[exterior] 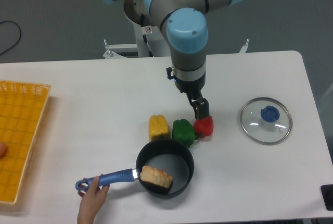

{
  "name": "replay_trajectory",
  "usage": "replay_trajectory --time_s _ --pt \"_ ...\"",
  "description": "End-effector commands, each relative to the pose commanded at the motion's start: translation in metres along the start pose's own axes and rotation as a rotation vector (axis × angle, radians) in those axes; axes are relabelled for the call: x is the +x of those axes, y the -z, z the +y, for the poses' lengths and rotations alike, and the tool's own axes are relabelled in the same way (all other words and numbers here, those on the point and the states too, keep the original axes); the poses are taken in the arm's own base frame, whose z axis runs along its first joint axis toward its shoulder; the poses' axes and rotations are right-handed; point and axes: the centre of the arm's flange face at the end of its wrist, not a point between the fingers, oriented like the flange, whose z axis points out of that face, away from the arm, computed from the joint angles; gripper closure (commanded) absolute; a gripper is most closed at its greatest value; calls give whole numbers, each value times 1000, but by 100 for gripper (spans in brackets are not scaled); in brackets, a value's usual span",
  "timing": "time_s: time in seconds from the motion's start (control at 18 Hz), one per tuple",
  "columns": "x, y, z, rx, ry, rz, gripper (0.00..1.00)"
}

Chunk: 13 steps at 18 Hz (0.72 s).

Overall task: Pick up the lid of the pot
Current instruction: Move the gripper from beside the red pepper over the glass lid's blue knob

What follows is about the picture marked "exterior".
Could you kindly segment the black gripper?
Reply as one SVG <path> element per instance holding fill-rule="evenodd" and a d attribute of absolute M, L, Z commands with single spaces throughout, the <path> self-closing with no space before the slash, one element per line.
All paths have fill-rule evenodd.
<path fill-rule="evenodd" d="M 201 89 L 206 81 L 206 72 L 203 72 L 201 68 L 195 71 L 183 71 L 176 67 L 168 67 L 166 73 L 169 80 L 174 80 L 178 90 L 187 94 L 195 113 L 195 119 L 201 120 L 209 117 L 209 102 L 201 94 Z"/>

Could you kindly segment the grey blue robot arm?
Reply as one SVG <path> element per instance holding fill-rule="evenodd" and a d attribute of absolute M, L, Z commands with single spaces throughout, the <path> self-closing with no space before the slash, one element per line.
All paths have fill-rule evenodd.
<path fill-rule="evenodd" d="M 169 46 L 172 66 L 168 79 L 186 93 L 196 119 L 209 117 L 209 103 L 201 89 L 206 81 L 208 28 L 205 15 L 242 0 L 143 0 L 152 24 Z"/>

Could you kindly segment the person's hand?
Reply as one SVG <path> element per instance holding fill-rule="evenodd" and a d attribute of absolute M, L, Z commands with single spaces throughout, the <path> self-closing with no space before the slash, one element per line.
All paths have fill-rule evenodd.
<path fill-rule="evenodd" d="M 100 176 L 92 180 L 90 188 L 85 192 L 78 191 L 82 198 L 77 215 L 77 223 L 94 223 L 94 219 L 106 201 L 109 185 L 99 187 Z"/>

